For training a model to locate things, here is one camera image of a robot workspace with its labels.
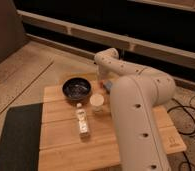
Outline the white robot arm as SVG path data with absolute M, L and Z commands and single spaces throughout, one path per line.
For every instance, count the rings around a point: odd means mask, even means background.
M 171 171 L 153 108 L 169 101 L 175 81 L 152 67 L 122 61 L 114 48 L 95 54 L 98 76 L 119 75 L 110 88 L 110 109 L 123 171 Z

